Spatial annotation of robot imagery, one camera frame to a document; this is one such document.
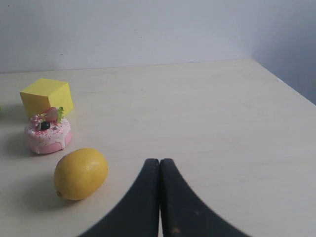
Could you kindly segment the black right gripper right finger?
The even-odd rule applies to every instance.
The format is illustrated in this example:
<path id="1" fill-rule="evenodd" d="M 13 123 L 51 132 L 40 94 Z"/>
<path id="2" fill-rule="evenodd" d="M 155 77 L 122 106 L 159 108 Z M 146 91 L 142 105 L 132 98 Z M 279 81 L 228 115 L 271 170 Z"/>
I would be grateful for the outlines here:
<path id="1" fill-rule="evenodd" d="M 165 237 L 246 237 L 190 188 L 175 162 L 160 162 L 160 212 Z"/>

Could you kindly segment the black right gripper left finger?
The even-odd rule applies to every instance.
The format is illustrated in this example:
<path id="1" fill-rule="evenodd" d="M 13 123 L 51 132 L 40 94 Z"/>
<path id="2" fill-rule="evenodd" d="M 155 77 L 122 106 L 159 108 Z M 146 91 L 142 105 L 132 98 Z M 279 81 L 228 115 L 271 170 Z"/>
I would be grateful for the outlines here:
<path id="1" fill-rule="evenodd" d="M 82 237 L 157 237 L 159 229 L 159 160 L 145 160 L 119 203 Z"/>

